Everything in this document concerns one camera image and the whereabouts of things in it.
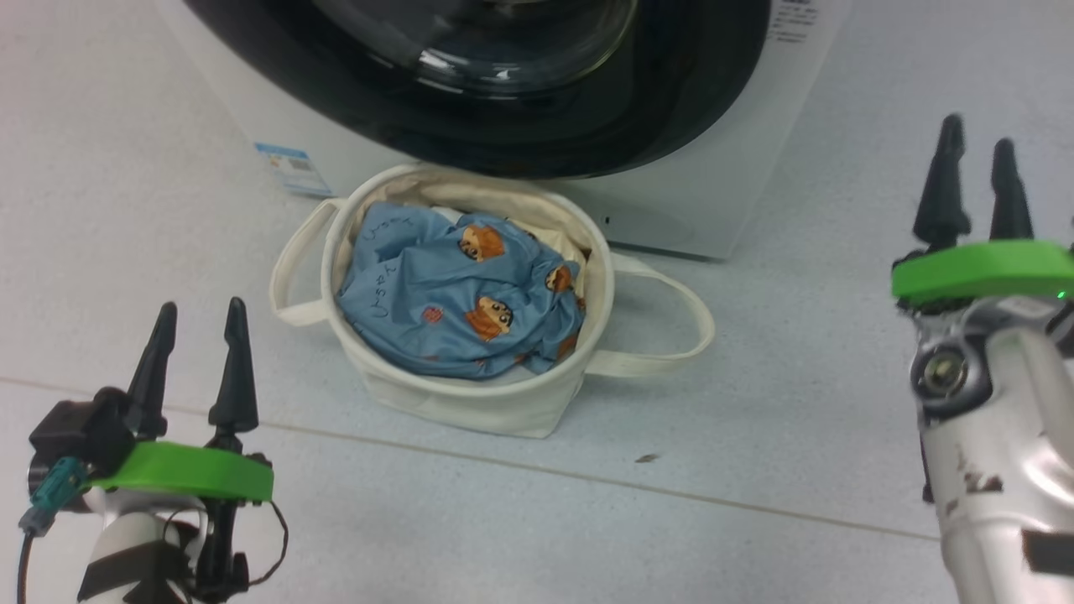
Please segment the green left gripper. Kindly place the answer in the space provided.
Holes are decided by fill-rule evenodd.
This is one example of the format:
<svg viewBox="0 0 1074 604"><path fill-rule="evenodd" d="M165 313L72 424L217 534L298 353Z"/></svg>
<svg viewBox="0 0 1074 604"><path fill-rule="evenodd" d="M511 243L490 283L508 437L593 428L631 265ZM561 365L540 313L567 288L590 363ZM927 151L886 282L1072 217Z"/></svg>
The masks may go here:
<svg viewBox="0 0 1074 604"><path fill-rule="evenodd" d="M174 302L161 306L127 390L130 406L126 422L137 438L166 435L164 393L177 318ZM244 450L240 435L258 427L252 344L246 305L238 297L231 298L227 306L224 341L222 382L208 413L208 425L215 429L208 447L214 450L173 442L139 442L114 474L91 479L92 488L262 503L273 500L272 466L238 454Z"/></svg>

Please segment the blue energy label sticker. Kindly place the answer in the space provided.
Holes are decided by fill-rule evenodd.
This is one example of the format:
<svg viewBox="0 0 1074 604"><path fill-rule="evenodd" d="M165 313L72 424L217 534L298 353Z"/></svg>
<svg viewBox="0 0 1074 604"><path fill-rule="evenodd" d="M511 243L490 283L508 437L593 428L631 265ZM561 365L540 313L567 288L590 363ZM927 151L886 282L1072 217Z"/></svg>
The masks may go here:
<svg viewBox="0 0 1074 604"><path fill-rule="evenodd" d="M333 195L306 152L268 143L253 143L253 148L268 161L272 175L280 186L292 195Z"/></svg>

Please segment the white text label sticker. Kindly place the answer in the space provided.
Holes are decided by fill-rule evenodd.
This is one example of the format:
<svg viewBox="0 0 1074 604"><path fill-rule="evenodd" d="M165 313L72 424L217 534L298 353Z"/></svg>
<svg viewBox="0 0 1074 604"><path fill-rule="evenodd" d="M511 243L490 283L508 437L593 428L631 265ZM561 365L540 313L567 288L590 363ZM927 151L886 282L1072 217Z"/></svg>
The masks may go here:
<svg viewBox="0 0 1074 604"><path fill-rule="evenodd" d="M821 18L821 0L771 0L768 43L803 44Z"/></svg>

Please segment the cream canvas laundry basket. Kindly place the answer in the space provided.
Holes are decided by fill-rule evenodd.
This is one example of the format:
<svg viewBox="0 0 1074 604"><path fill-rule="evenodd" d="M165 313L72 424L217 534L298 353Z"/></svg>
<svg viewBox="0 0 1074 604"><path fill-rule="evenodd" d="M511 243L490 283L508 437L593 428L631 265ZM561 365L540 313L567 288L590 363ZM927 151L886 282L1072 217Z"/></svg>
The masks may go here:
<svg viewBox="0 0 1074 604"><path fill-rule="evenodd" d="M576 350L545 374L517 370L492 382L421 376L373 351L345 320L335 294L369 208L396 200L415 206L487 211L558 231L586 249L587 317ZM659 281L678 292L693 314L698 343L690 351L671 355L599 349L621 274ZM422 162L384 169L352 195L322 200L285 244L268 281L268 305L284 323L325 321L376 403L438 425L514 437L551 435L587 375L644 378L669 373L686 366L715 339L712 314L698 294L638 259L611 251L601 229L566 196L526 182Z"/></svg>

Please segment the white washing machine body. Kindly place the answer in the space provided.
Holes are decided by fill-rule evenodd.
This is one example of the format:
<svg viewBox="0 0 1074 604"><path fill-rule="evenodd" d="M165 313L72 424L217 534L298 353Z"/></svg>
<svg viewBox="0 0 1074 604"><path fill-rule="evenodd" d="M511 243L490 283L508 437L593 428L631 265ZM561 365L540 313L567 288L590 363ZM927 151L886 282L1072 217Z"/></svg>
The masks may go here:
<svg viewBox="0 0 1074 604"><path fill-rule="evenodd" d="M434 164L354 133L285 92L229 49L183 0L153 1L242 132L252 143L306 152L334 196L350 195L374 174L406 161ZM821 17L803 44L768 43L767 27L759 61L732 106L661 159L603 176L500 179L567 196L610 242L728 258L853 3L821 0Z"/></svg>

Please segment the blue cartoon print garment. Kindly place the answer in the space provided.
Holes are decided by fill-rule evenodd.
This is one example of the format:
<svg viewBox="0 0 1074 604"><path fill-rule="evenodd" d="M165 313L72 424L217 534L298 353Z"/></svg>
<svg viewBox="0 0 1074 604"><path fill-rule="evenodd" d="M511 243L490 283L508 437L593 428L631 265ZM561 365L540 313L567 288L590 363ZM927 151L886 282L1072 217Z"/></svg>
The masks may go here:
<svg viewBox="0 0 1074 604"><path fill-rule="evenodd" d="M548 372L586 318L579 251L514 221L373 204L336 299L358 336L410 373L488 382Z"/></svg>

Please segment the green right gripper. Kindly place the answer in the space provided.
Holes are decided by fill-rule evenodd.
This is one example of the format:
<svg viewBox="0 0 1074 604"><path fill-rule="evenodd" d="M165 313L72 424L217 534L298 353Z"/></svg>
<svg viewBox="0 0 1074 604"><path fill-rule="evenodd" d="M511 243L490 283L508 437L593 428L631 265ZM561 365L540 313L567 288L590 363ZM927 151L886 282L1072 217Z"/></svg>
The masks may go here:
<svg viewBox="0 0 1074 604"><path fill-rule="evenodd" d="M956 246L972 230L962 204L963 154L962 115L950 114L937 138L913 225L914 236L929 251L912 253L894 264L892 297L910 310L952 299L1074 297L1074 253L1033 240L1035 229L1012 138L1001 138L995 145L990 241Z"/></svg>

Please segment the black glass washing machine door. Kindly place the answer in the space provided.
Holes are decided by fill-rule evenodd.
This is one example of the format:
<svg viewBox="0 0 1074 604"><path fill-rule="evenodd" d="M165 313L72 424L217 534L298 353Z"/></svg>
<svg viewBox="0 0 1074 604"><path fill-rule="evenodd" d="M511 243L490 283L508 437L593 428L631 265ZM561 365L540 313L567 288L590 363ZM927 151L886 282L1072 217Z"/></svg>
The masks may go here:
<svg viewBox="0 0 1074 604"><path fill-rule="evenodd" d="M703 133L761 54L770 0L183 0L322 116L434 164L614 174Z"/></svg>

